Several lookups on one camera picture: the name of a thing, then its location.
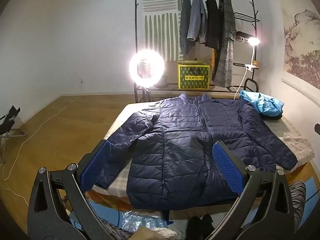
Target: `plaid bedsheet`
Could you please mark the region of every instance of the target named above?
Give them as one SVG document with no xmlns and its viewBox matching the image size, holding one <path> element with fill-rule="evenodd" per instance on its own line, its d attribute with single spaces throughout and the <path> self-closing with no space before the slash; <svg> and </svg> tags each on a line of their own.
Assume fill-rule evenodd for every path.
<svg viewBox="0 0 320 240">
<path fill-rule="evenodd" d="M 144 109 L 147 106 L 153 105 L 153 103 L 139 103 L 127 105 L 121 114 L 117 117 L 112 124 L 105 139 L 108 139 L 133 113 Z M 296 155 L 298 159 L 297 165 L 290 171 L 294 171 L 296 168 L 311 161 L 315 157 L 315 153 L 309 141 L 302 137 L 302 135 L 295 129 L 295 127 L 285 118 L 282 117 L 279 121 L 265 121 L 270 130 L 281 139 L 289 149 Z M 127 197 L 127 182 L 128 175 L 131 166 L 131 160 L 127 166 L 120 172 L 115 181 L 110 185 L 108 189 L 100 188 L 96 185 L 93 186 L 93 190 L 104 195 L 112 195 L 117 197 Z"/>
</svg>

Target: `black shoe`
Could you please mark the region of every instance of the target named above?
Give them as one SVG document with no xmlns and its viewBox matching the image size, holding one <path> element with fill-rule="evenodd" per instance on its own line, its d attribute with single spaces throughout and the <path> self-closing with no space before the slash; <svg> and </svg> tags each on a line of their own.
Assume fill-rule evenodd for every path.
<svg viewBox="0 0 320 240">
<path fill-rule="evenodd" d="M 188 221 L 185 240 L 200 240 L 201 236 L 201 219 L 193 217 Z"/>
<path fill-rule="evenodd" d="M 209 214 L 204 215 L 201 220 L 201 234 L 203 239 L 206 239 L 213 231 L 212 218 Z"/>
</svg>

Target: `white power cord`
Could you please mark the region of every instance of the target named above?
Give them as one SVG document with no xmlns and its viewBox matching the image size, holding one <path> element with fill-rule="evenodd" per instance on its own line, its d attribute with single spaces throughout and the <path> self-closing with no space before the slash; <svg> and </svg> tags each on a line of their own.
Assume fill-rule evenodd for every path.
<svg viewBox="0 0 320 240">
<path fill-rule="evenodd" d="M 16 164 L 18 158 L 19 158 L 19 154 L 20 154 L 20 150 L 21 150 L 22 146 L 23 146 L 27 141 L 29 141 L 29 140 L 41 129 L 41 127 L 44 126 L 51 118 L 53 118 L 53 117 L 57 116 L 58 114 L 60 114 L 63 110 L 65 110 L 68 106 L 70 106 L 70 105 L 71 105 L 74 101 L 76 101 L 76 100 L 77 100 L 77 98 L 74 99 L 73 101 L 71 101 L 70 104 L 68 104 L 67 106 L 65 106 L 64 108 L 62 108 L 57 114 L 55 114 L 55 115 L 51 116 L 50 118 L 48 118 L 43 124 L 41 124 L 41 125 L 39 126 L 39 128 L 38 128 L 26 141 L 23 142 L 23 144 L 21 144 L 21 146 L 20 146 L 20 148 L 19 148 L 19 151 L 18 151 L 18 154 L 17 154 L 17 157 L 16 157 L 16 159 L 15 159 L 15 161 L 14 161 L 14 163 L 13 163 L 11 169 L 10 169 L 9 175 L 8 175 L 8 177 L 7 177 L 6 179 L 4 178 L 4 169 L 3 169 L 3 171 L 2 171 L 2 180 L 3 180 L 3 181 L 6 181 L 6 180 L 9 179 L 9 177 L 10 177 L 10 175 L 11 175 L 11 172 L 12 172 L 12 170 L 13 170 L 13 167 L 15 166 L 15 164 Z M 15 194 L 16 196 L 23 198 L 24 201 L 26 202 L 26 204 L 29 205 L 28 202 L 27 202 L 27 200 L 26 200 L 23 196 L 18 195 L 17 193 L 15 193 L 15 192 L 14 192 L 12 189 L 10 189 L 10 188 L 4 187 L 4 186 L 2 185 L 2 183 L 0 183 L 0 185 L 1 185 L 4 189 L 6 189 L 6 190 L 10 190 L 10 191 L 11 191 L 13 194 Z"/>
<path fill-rule="evenodd" d="M 251 66 L 253 66 L 253 57 L 254 57 L 254 46 L 252 45 Z M 236 95 L 237 95 L 237 93 L 239 93 L 240 87 L 242 86 L 242 83 L 243 83 L 243 81 L 244 81 L 245 75 L 247 74 L 247 71 L 248 71 L 248 70 L 251 70 L 251 69 L 249 69 L 249 66 L 248 66 L 248 65 L 245 65 L 245 73 L 244 73 L 243 79 L 242 79 L 242 81 L 241 81 L 241 83 L 240 83 L 239 88 L 237 89 L 237 91 L 236 91 L 236 93 L 235 93 L 235 97 L 233 98 L 233 100 L 236 99 Z"/>
</svg>

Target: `clothing rack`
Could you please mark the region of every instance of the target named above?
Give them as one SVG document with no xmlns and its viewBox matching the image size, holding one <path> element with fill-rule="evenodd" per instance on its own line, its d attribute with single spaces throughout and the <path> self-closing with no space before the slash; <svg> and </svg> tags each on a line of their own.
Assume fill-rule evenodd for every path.
<svg viewBox="0 0 320 240">
<path fill-rule="evenodd" d="M 260 21 L 260 20 L 257 19 L 257 14 L 258 14 L 259 11 L 256 11 L 256 9 L 255 9 L 254 0 L 250 0 L 249 3 L 252 4 L 254 17 L 246 15 L 246 14 L 243 14 L 243 13 L 235 12 L 235 19 L 252 23 L 252 26 L 254 27 L 254 30 L 255 30 L 255 37 L 257 37 L 257 23 Z M 135 23 L 136 53 L 138 53 L 138 30 L 137 30 L 137 7 L 138 7 L 138 5 L 139 4 L 137 3 L 137 0 L 135 0 L 135 21 L 134 21 L 134 23 Z M 257 58 L 257 46 L 255 46 L 254 60 L 256 60 L 256 58 Z M 245 67 L 244 64 L 240 64 L 240 63 L 233 63 L 233 65 L 239 66 L 239 67 Z M 255 86 L 256 86 L 256 91 L 255 92 L 259 91 L 258 84 L 254 80 L 254 71 L 255 71 L 255 69 L 252 70 L 252 78 L 248 78 L 246 80 L 245 85 L 243 87 L 241 87 L 242 89 L 252 91 L 251 89 L 249 89 L 247 87 L 247 82 L 250 81 L 250 82 L 254 83 Z M 234 89 L 232 87 L 229 87 L 229 88 L 217 88 L 217 87 L 214 87 L 213 85 L 210 85 L 209 87 L 210 87 L 209 89 L 195 89 L 195 90 L 188 89 L 188 91 L 192 91 L 192 92 L 236 93 L 236 89 Z M 151 101 L 151 91 L 183 91 L 181 89 L 178 89 L 178 84 L 176 84 L 176 83 L 169 83 L 168 87 L 164 88 L 164 89 L 155 88 L 155 87 L 146 89 L 146 88 L 141 87 L 141 86 L 137 87 L 137 84 L 134 83 L 133 88 L 134 88 L 134 98 L 135 98 L 135 102 L 136 103 L 139 102 L 138 101 L 138 91 L 142 91 L 142 99 L 140 100 L 140 102 L 143 102 L 143 100 L 146 97 L 148 98 L 148 101 L 150 102 Z"/>
</svg>

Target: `clear plastic bag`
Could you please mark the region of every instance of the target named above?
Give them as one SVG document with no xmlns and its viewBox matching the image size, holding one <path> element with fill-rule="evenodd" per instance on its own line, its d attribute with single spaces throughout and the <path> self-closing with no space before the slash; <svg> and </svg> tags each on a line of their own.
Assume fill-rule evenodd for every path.
<svg viewBox="0 0 320 240">
<path fill-rule="evenodd" d="M 121 228 L 129 232 L 136 232 L 140 226 L 146 228 L 166 228 L 167 224 L 159 212 L 148 212 L 146 210 L 128 211 L 122 213 Z"/>
</svg>

